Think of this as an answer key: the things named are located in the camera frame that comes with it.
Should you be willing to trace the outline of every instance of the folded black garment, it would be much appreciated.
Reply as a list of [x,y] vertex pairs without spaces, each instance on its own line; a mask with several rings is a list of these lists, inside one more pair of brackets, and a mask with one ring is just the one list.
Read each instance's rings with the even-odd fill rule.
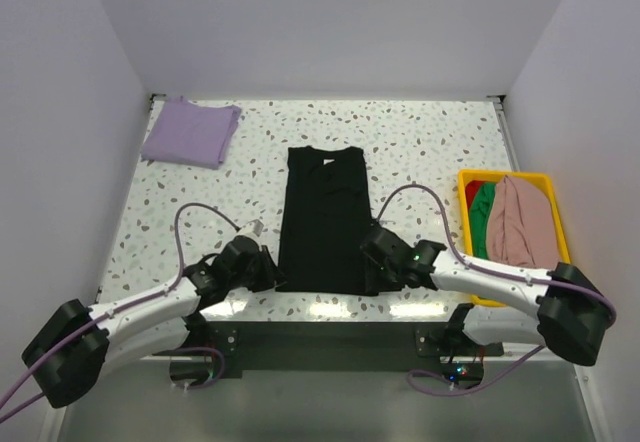
[[375,295],[360,244],[371,229],[362,149],[289,149],[278,267],[281,292]]

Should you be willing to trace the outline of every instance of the white table surface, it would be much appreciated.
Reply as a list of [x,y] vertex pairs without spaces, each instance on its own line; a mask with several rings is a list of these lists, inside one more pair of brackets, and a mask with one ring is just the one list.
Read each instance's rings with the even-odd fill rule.
[[[372,215],[399,185],[415,181],[443,198],[454,237],[462,248],[457,173],[464,168],[510,170],[491,102],[416,101],[198,101],[243,109],[226,162],[219,170],[139,162],[116,242],[102,281],[100,301],[152,288],[178,268],[173,218],[190,201],[218,206],[239,225],[260,218],[277,261],[287,182],[287,148],[311,145],[335,150],[349,145],[365,153]],[[155,103],[148,131],[163,103]],[[445,241],[435,203],[417,190],[400,194],[385,226],[407,242]],[[181,234],[186,263],[196,262],[233,237],[233,229],[202,209],[188,211]],[[441,321],[468,296],[405,289],[377,297],[323,293],[253,294],[234,290],[203,311],[211,320],[242,321]]]

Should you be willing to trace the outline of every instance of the red cloth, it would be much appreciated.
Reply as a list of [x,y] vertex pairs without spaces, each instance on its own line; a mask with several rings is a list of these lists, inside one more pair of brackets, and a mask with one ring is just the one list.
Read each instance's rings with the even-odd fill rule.
[[475,199],[476,194],[480,190],[480,187],[482,187],[483,185],[483,180],[472,180],[464,188],[464,195],[467,198],[467,210],[471,210],[471,203],[473,202],[473,199]]

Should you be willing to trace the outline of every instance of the green cloth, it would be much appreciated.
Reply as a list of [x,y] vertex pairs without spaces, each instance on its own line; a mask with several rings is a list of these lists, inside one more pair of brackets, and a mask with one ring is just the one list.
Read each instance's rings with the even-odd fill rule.
[[487,222],[493,199],[496,197],[496,184],[486,182],[473,198],[471,210],[469,210],[469,225],[471,226],[471,246],[473,255],[481,259],[489,260],[487,254]]

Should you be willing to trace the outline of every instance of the gray floor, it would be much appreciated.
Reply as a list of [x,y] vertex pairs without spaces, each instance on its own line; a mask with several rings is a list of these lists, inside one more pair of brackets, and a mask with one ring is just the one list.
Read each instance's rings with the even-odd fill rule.
[[[504,367],[493,364],[495,372]],[[183,394],[139,362],[70,407],[60,441],[592,441],[573,368],[528,362],[474,396],[433,398],[403,374],[248,372]]]

